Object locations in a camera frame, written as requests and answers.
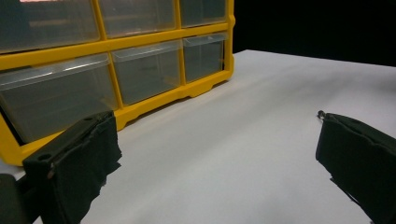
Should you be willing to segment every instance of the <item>white tabletop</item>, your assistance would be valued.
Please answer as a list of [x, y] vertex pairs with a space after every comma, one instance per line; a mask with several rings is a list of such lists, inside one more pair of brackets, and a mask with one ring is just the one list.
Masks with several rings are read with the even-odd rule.
[[316, 114], [396, 137], [396, 68], [252, 50], [234, 57], [230, 81], [119, 132], [122, 166], [83, 224], [370, 222], [315, 160]]

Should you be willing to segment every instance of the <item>black background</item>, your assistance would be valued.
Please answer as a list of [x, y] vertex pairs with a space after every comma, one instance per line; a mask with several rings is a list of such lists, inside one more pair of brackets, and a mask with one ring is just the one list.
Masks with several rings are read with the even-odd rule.
[[233, 52], [396, 66], [396, 0], [234, 0]]

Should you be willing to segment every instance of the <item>small parts organizer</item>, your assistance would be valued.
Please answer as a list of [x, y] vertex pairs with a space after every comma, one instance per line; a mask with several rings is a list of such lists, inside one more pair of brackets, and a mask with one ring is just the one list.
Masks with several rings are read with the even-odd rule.
[[233, 0], [0, 4], [0, 158], [14, 165], [76, 121], [118, 130], [233, 74]]

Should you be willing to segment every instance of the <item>plastic storage drawer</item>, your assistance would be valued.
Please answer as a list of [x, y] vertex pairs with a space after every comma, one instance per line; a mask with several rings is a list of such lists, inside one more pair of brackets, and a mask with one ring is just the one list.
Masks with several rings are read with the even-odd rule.
[[90, 0], [0, 3], [0, 53], [99, 39]]
[[174, 0], [100, 0], [107, 37], [176, 29]]
[[226, 33], [183, 39], [187, 82], [212, 75], [223, 69], [223, 46]]
[[113, 51], [113, 61], [125, 105], [142, 101], [180, 85], [178, 50], [181, 41]]
[[0, 105], [25, 143], [117, 108], [107, 54], [0, 75]]
[[180, 0], [181, 26], [225, 22], [226, 0]]

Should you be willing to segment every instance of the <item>yellow frame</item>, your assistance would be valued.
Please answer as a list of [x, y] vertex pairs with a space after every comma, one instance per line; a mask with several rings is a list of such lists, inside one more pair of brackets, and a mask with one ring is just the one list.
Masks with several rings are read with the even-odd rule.
[[[175, 12], [177, 28], [172, 31], [165, 31], [155, 34], [127, 36], [116, 39], [107, 39], [103, 18], [100, 13], [98, 0], [92, 0], [95, 10], [97, 25], [100, 31], [101, 39], [93, 43], [80, 44], [75, 46], [59, 47], [54, 49], [42, 49], [23, 53], [0, 55], [0, 70], [22, 67], [26, 65], [38, 65], [44, 63], [54, 63], [62, 60], [68, 60], [80, 56], [86, 56], [95, 53], [107, 52], [110, 57], [109, 71], [116, 93], [119, 108], [114, 111], [118, 131], [123, 129], [127, 122], [136, 119], [138, 116], [149, 112], [159, 106], [166, 105], [177, 99], [185, 97], [195, 97], [204, 92], [210, 91], [214, 85], [229, 79], [233, 74], [233, 27], [235, 17], [233, 15], [233, 0], [226, 0], [226, 22], [204, 25], [192, 28], [181, 28], [181, 15], [179, 0], [175, 0]], [[111, 60], [111, 50], [125, 49], [134, 46], [155, 44], [173, 39], [194, 35], [205, 35], [216, 32], [226, 32], [228, 39], [224, 43], [224, 70], [216, 74], [204, 77], [192, 83], [186, 83], [184, 76], [184, 57], [183, 50], [179, 51], [181, 85], [180, 87], [148, 98], [134, 105], [124, 106], [122, 104], [120, 89], [114, 70], [114, 64]], [[32, 143], [20, 146], [11, 130], [8, 128], [5, 119], [0, 115], [0, 158], [8, 164], [19, 165], [23, 159], [47, 144], [60, 133], [55, 133]]]

